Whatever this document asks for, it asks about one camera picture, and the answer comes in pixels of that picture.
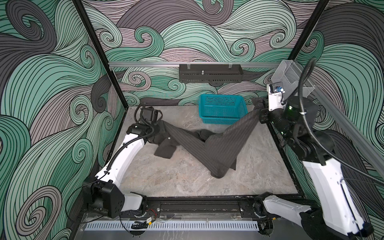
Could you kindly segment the teal plastic basket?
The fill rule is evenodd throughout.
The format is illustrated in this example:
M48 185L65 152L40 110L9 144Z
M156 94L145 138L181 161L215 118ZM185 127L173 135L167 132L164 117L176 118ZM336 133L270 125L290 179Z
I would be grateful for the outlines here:
M247 113L241 96L201 95L199 99L199 116L204 124L232 125Z

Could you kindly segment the dark pinstriped long sleeve shirt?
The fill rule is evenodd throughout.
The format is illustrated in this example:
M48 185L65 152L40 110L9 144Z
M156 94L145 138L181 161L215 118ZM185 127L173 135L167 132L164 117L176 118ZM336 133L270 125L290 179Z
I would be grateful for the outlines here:
M209 130L191 132L168 122L159 121L160 130L150 140L152 144L158 145L154 155L170 159L177 147L182 146L202 163L213 177L217 179L224 177L229 169L236 169L237 156L260 122L260 112L266 100L254 98L252 102L253 111L218 134Z

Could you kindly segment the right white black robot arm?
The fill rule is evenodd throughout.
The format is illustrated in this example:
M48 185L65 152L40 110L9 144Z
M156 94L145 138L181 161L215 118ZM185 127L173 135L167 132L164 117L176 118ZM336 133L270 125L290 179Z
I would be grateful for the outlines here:
M327 133L313 131L319 107L304 97L304 88L316 61L308 61L298 86L288 97L284 97L282 83L268 86L268 107L261 110L259 119L262 124L273 124L297 155L312 179L321 205L300 206L268 195L263 199L262 210L297 224L313 240L364 239L374 233L374 228L361 217L350 194L342 171L349 164L336 156L334 141Z

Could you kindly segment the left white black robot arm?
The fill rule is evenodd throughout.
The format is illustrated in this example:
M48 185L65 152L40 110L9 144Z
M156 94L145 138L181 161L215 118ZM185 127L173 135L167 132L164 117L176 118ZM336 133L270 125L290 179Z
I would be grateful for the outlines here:
M89 211L103 217L142 216L147 211L147 197L121 191L121 183L135 156L159 133L163 113L153 107L137 107L135 122L128 127L123 143L106 165L83 182L82 195Z

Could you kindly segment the clear plastic wall bin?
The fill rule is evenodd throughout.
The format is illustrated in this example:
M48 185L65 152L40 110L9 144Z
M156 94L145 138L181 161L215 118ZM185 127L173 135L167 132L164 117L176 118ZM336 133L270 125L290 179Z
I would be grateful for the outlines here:
M274 93L282 91L283 99L288 99L298 87L303 70L304 67L301 64L292 60L283 60L271 78Z

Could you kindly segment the aluminium back wall rail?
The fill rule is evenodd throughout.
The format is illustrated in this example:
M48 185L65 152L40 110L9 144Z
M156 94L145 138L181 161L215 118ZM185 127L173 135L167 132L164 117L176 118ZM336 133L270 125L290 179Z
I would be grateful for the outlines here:
M280 63L263 62L108 62L110 68L176 68L179 65L241 65L242 68L277 68Z

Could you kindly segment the aluminium wall rail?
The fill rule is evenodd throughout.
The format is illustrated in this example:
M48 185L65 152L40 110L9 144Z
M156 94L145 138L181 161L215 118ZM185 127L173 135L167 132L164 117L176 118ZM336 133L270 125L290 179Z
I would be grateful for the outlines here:
M108 62L110 68L176 68L179 65L241 65L242 68L277 68L280 63L263 62Z
M347 136L355 144L356 148L367 158L368 162L384 177L384 159L381 153L370 143L370 141L359 131L353 122L336 106L330 97L323 91L322 87L315 87L313 93L328 110L334 120L341 126Z

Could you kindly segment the black perforated wall tray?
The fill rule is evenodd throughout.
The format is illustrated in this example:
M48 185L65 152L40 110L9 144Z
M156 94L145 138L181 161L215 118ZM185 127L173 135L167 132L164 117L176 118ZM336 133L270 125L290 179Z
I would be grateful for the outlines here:
M234 64L182 64L179 65L181 83L208 83L214 87L224 83L240 83L244 72Z

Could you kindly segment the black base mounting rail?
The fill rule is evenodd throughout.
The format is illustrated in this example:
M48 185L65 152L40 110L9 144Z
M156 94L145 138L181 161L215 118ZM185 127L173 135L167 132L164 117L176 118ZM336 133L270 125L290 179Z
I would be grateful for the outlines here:
M94 201L84 199L86 209L111 219L144 219L156 217L169 219L176 214L239 214L241 218L269 220L281 218L281 215L268 213L262 207L262 198L267 194L251 196L216 196L216 197L144 197L133 210L124 210L124 200L113 198L103 201L96 197Z

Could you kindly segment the aluminium right wall rail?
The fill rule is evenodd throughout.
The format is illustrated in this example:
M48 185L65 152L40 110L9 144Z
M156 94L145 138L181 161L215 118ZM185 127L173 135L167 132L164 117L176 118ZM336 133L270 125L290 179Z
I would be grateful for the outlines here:
M334 120L341 126L347 136L355 144L356 148L367 158L368 162L384 177L384 159L381 153L370 143L370 141L359 131L353 122L336 106L330 97L323 91L322 87L315 87L313 93L328 110Z

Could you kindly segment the right black frame post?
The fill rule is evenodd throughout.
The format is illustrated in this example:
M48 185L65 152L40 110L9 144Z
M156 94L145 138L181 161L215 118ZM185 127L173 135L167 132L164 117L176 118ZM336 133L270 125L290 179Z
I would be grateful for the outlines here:
M329 1L319 1L318 2L318 4L316 5L311 17L304 23L304 30L301 33L298 42L295 44L295 46L294 46L293 50L291 51L287 60L292 60L292 61L296 60L296 58L299 55L299 52L302 50L303 46L305 45L305 43L309 39L310 35L312 34L316 24L318 23L322 13L324 12L326 6L328 5L328 3L329 3ZM294 92L291 94L290 97L295 96L296 93L297 93L297 89L294 90Z

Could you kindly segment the black frame post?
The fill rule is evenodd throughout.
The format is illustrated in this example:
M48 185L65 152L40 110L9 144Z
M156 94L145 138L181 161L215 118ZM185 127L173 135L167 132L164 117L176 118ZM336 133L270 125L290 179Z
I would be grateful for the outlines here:
M83 2L80 0L72 0L72 2L73 2L74 6L77 10L77 13L78 13L80 19L82 20L83 26L85 27L92 44L94 45L94 47L96 49L96 52L97 52L97 54L101 60L101 63L103 65L115 91L117 92L117 95L118 95L118 97L119 97L119 99L123 105L123 108L125 109L125 111L127 111L129 109L129 106L127 104L125 96L124 96L124 94L120 88L116 74L110 69L107 56L106 56L106 54L102 48L102 45L101 45L101 43L97 37L96 31L93 28L93 25L92 25L91 20L87 14L87 11L83 5Z
M324 12L326 6L328 5L328 3L329 3L329 1L319 1L318 2L318 4L316 5L311 17L304 23L304 30L301 33L298 42L295 44L295 46L294 46L293 50L291 51L287 60L292 60L292 61L296 60L296 58L299 55L299 52L302 50L303 46L305 45L305 43L309 39L310 35L312 34L316 24L318 23L322 13ZM297 89L294 90L294 92L291 94L290 97L295 96L296 93L297 93Z

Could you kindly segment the left black frame post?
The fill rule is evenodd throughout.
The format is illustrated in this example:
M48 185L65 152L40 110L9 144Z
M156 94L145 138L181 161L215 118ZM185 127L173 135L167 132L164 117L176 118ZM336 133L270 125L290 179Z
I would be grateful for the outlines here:
M83 5L83 2L80 0L72 0L72 2L73 2L74 6L77 10L77 13L78 13L80 19L82 20L83 26L85 27L92 44L94 45L94 47L96 49L96 52L97 52L97 54L101 60L101 63L103 65L115 91L117 92L117 95L118 95L118 97L119 97L119 99L123 105L123 108L125 109L125 111L127 111L129 109L129 106L127 104L125 96L124 96L124 94L120 88L116 74L110 69L107 56L106 56L106 54L102 48L102 45L101 45L101 43L97 37L96 31L93 28L93 25L92 25L91 20L87 14L87 11Z

